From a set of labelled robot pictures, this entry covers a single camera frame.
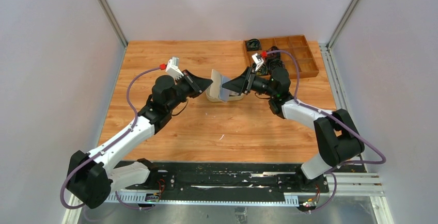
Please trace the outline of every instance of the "gray wall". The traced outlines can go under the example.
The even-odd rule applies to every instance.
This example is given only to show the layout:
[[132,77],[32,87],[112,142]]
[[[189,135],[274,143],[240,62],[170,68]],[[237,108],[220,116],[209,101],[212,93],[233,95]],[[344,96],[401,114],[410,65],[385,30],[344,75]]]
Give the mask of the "gray wall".
[[96,145],[124,50],[97,0],[0,7],[0,222],[60,223],[69,158]]
[[325,42],[350,0],[108,0],[128,40],[242,40],[305,34]]
[[436,223],[437,3],[361,0],[334,48],[359,132],[388,158],[371,169],[395,223]]

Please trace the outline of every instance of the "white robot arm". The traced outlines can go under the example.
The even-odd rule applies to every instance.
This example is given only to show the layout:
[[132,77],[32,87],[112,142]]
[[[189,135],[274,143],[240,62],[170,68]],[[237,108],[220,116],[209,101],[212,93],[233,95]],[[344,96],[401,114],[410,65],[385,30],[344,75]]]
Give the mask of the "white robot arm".
[[110,193],[130,185],[155,184],[148,181],[154,173],[158,174],[158,170],[144,158],[128,166],[115,167],[141,142],[157,134],[172,118],[175,107],[186,102],[187,98],[199,96],[213,82],[187,70],[181,72],[176,57],[169,61],[166,72],[170,76],[157,78],[146,105],[129,125],[88,153],[77,151],[71,156],[68,175],[79,166],[81,168],[71,177],[66,188],[89,208],[98,207]]
[[[297,169],[295,180],[301,188],[313,186],[313,182],[321,179],[326,171],[364,151],[363,142],[327,117],[335,117],[357,133],[348,112],[344,109],[319,109],[294,98],[289,92],[289,73],[284,68],[272,70],[268,80],[256,76],[256,70],[247,67],[239,77],[222,84],[222,87],[237,93],[248,94],[253,90],[259,94],[266,94],[269,96],[268,104],[273,114],[315,130],[319,153]],[[342,131],[342,134],[336,135],[335,131]]]

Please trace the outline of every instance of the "black cable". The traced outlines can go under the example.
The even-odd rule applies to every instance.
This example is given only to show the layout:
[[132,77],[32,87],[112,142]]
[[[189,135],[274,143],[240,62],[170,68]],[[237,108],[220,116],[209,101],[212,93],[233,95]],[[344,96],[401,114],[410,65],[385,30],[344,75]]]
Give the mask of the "black cable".
[[[277,46],[270,47],[266,52],[270,52],[270,51],[274,51],[274,50],[278,50]],[[280,54],[280,52],[268,54],[266,56],[266,59],[267,60],[268,59],[281,59],[281,54]]]
[[[252,67],[255,69],[256,68],[256,64],[253,63]],[[266,76],[266,75],[268,75],[268,68],[266,67],[265,64],[261,65],[260,69],[257,70],[256,75],[257,76]]]
[[266,64],[268,65],[268,72],[269,74],[272,74],[272,71],[276,68],[285,68],[285,64],[282,62],[281,59],[268,59]]
[[183,110],[185,110],[185,108],[187,107],[188,104],[189,104],[189,99],[187,99],[187,101],[185,102],[185,106],[184,106],[184,108],[183,108],[182,110],[180,110],[178,113],[176,113],[176,114],[172,114],[172,116],[173,116],[173,117],[176,117],[177,115],[181,114],[181,112],[182,112]]
[[255,95],[258,99],[271,99],[271,98],[261,98],[261,97],[257,96],[257,94],[259,94],[259,93],[258,93],[258,92],[254,92],[254,95]]
[[258,51],[261,50],[261,44],[258,39],[251,39],[246,42],[246,51]]

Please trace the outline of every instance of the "wooden table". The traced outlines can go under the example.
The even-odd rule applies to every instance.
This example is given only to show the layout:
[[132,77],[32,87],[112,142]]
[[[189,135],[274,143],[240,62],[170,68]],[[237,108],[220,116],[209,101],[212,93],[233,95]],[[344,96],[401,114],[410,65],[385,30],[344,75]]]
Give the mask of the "wooden table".
[[[298,97],[325,109],[335,109],[317,42],[309,43],[320,73],[300,81]],[[129,43],[99,140],[104,143],[133,118],[126,89],[133,77],[180,58],[180,69],[210,78],[211,69],[234,78],[245,69],[241,41],[132,41]],[[131,89],[139,110],[164,71],[141,77]],[[184,104],[175,109],[179,111]],[[240,101],[212,103],[205,94],[189,99],[187,108],[157,135],[141,143],[125,159],[153,161],[289,162],[302,163],[317,153],[313,130],[271,113],[267,100],[251,93]]]

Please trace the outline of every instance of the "metal floor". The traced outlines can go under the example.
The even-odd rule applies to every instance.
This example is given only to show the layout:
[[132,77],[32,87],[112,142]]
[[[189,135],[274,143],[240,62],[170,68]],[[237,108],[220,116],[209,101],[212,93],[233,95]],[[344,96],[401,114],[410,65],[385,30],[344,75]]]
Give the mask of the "metal floor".
[[[327,200],[321,196],[320,202]],[[157,205],[136,211],[120,204],[105,203],[84,211],[78,223],[159,223],[159,224],[284,224],[284,223],[377,223],[369,197],[335,197],[323,210],[306,215],[295,207],[236,207],[200,205]]]

